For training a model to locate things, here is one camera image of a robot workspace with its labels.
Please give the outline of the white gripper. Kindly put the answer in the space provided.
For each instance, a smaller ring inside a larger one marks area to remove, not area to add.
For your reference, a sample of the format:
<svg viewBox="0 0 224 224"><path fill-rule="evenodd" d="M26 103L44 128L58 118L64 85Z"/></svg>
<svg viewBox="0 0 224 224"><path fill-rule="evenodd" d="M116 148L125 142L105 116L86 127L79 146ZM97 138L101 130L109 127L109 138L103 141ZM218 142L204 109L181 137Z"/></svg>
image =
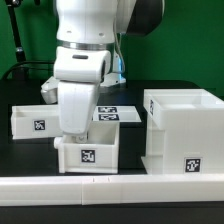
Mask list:
<svg viewBox="0 0 224 224"><path fill-rule="evenodd" d="M87 51L58 47L54 77L58 84L59 124L75 142L86 143L98 98L99 87L110 71L108 50Z"/></svg>

